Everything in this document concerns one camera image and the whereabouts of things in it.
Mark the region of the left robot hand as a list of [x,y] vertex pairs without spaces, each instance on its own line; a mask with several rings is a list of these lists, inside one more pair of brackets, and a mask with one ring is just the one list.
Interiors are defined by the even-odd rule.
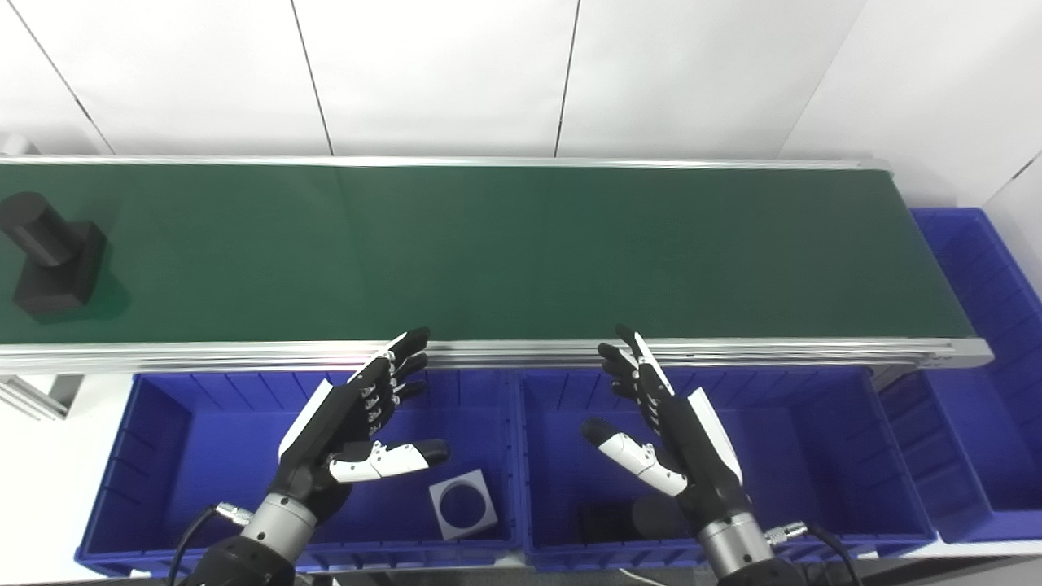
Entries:
[[424,393],[410,375],[427,367],[427,326],[407,329],[369,357],[346,383],[323,381],[287,431],[268,491],[307,509],[317,524],[345,505],[355,483],[429,470],[447,462],[444,439],[381,443],[397,409]]

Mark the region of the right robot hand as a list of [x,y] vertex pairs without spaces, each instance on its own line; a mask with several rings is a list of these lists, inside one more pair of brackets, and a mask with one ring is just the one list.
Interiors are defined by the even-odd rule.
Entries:
[[602,417],[580,426],[585,440],[641,482],[677,500],[695,533],[752,513],[736,453],[703,389],[677,394],[639,333],[618,324],[622,348],[600,343],[611,390],[639,409],[658,445],[639,443]]

